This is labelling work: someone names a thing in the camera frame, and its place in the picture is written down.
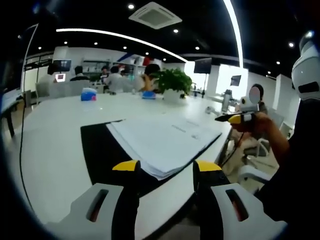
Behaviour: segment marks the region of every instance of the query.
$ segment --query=black cable cord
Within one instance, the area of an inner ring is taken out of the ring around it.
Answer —
[[[244,136],[244,134],[245,134],[245,133],[243,132],[242,135],[241,135],[241,137],[240,137],[240,139],[239,139],[239,141],[237,142],[237,144],[234,145],[234,148],[233,148],[232,152],[229,154],[229,156],[226,158],[226,160],[221,164],[221,168],[222,168],[222,167],[229,161],[229,159],[235,154],[235,152],[236,152],[236,150],[237,150],[237,148],[238,148],[238,146],[239,146],[239,143],[240,143],[242,137]]]
[[[21,177],[21,182],[22,182],[22,186],[23,186],[23,190],[26,196],[26,199],[28,200],[28,203],[32,209],[33,212],[35,212],[34,208],[31,205],[31,201],[29,199],[27,190],[26,190],[26,185],[25,185],[25,181],[24,181],[24,176],[22,173],[22,143],[23,143],[23,139],[24,139],[24,125],[25,125],[25,112],[26,112],[26,97],[23,97],[23,112],[22,112],[22,124],[21,124],[21,140],[20,140],[20,150],[19,150],[19,167],[20,167],[20,177]]]
[[[35,24],[35,25],[32,25],[30,27],[28,27],[24,32],[26,32],[27,30],[31,29],[34,27],[34,31],[32,33],[32,36],[31,36],[31,39],[28,43],[28,47],[26,49],[26,52],[25,52],[25,56],[24,56],[24,61],[26,60],[27,58],[27,53],[29,51],[29,47],[30,47],[30,44],[31,44],[31,41],[33,40],[34,38],[34,35],[35,35],[35,32],[37,31],[37,28],[38,28],[38,24]],[[23,91],[25,92],[25,86],[26,86],[26,71],[24,71],[24,76],[23,76]],[[21,123],[21,140],[20,140],[20,150],[19,150],[19,167],[20,167],[20,177],[21,177],[21,182],[22,182],[22,186],[23,186],[23,190],[24,190],[24,193],[25,193],[25,196],[26,196],[26,199],[30,205],[30,208],[32,209],[32,211],[35,213],[35,210],[34,208],[32,207],[32,204],[31,204],[31,201],[29,199],[29,196],[28,196],[28,193],[27,193],[27,190],[26,190],[26,185],[25,185],[25,181],[24,181],[24,176],[23,176],[23,173],[22,173],[22,145],[23,145],[23,139],[24,139],[24,126],[25,126],[25,113],[26,113],[26,106],[27,106],[27,101],[26,101],[26,93],[24,93],[24,95],[22,94],[22,99],[23,99],[23,111],[22,111],[22,123]]]

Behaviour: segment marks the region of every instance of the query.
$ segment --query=potted plant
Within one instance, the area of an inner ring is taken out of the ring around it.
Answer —
[[[181,95],[189,93],[192,80],[179,68],[164,69],[156,76],[158,88],[163,93],[163,99],[171,103],[178,103]]]

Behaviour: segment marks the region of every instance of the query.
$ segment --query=black ceiling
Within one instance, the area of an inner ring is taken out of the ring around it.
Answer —
[[[24,21],[17,21],[14,26],[21,32],[26,26],[40,21],[31,44],[30,55],[53,51],[56,46],[63,46],[64,41],[67,41],[70,47],[124,51],[123,46],[126,46],[126,51],[133,54],[144,55],[145,52],[149,52],[154,58],[180,62],[152,47],[119,37],[98,33],[55,32],[56,28],[86,28],[135,37],[178,55],[209,54],[238,57],[233,26],[223,0],[155,0],[182,19],[181,23],[159,30],[128,19],[134,12],[127,8],[129,3],[134,4],[135,9],[139,9],[149,2],[151,1],[47,0],[35,4],[34,1],[24,3],[24,9],[18,10],[18,14],[21,11],[19,16],[24,18]],[[245,61],[244,67],[262,75],[271,71],[274,77],[280,73],[290,76],[292,65],[299,57],[299,39],[312,26],[301,17],[303,15],[298,8],[300,5],[281,0],[231,2],[240,28],[243,58],[258,63],[249,64]],[[173,29],[179,29],[179,33],[173,33]],[[289,42],[294,42],[295,48],[289,48]],[[214,58],[213,63],[239,65],[237,61],[221,58]]]

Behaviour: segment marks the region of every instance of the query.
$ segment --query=blue object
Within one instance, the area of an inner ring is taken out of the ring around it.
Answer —
[[[81,101],[95,101],[95,100],[97,100],[95,92],[85,91],[81,93]]]
[[[143,99],[156,99],[156,94],[153,91],[144,91],[142,93]]]

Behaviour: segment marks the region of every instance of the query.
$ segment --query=stack of papers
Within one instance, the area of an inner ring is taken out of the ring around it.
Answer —
[[[107,127],[126,153],[158,180],[181,170],[221,135],[201,122],[170,115],[127,119]]]

